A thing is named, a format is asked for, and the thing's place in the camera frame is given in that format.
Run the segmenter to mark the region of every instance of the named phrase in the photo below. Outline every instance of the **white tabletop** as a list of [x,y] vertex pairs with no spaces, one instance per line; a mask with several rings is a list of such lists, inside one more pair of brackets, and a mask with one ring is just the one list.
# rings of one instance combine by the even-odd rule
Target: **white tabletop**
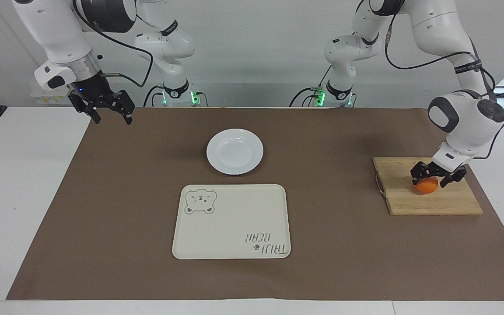
[[[88,122],[71,108],[16,107],[0,118],[0,313],[504,315],[504,302],[483,301],[3,301]],[[470,165],[504,224],[504,130],[492,156]]]

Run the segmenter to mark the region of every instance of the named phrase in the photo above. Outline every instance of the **bear face outline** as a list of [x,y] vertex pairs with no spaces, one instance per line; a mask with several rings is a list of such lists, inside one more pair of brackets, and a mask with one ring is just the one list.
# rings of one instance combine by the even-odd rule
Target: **bear face outline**
[[214,190],[198,189],[188,191],[184,199],[186,200],[184,213],[188,215],[194,212],[212,214],[215,211],[214,203],[217,200],[217,193]]

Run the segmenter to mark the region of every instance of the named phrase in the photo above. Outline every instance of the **round plate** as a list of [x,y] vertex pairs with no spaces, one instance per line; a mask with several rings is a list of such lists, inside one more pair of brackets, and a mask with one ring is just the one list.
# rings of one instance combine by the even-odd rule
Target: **round plate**
[[264,146],[260,138],[244,129],[221,131],[207,145],[211,166],[228,175],[248,173],[260,164],[262,156]]

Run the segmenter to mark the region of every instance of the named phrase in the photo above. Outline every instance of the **brown table surface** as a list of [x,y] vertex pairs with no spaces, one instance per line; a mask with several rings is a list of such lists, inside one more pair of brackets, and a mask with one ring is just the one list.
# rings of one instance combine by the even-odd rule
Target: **brown table surface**
[[[483,215],[392,217],[375,156],[431,156],[444,139],[423,109],[137,109],[90,124],[8,299],[280,298],[504,300],[504,227],[470,172]],[[264,158],[218,173],[209,139],[256,133]],[[188,184],[280,184],[286,259],[180,261],[172,238]]]

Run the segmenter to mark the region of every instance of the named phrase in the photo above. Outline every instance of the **orange ball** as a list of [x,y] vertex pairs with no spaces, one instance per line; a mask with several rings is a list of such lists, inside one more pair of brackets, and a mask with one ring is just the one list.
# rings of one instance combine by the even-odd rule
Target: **orange ball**
[[420,193],[432,193],[437,190],[438,179],[435,176],[423,178],[414,187]]

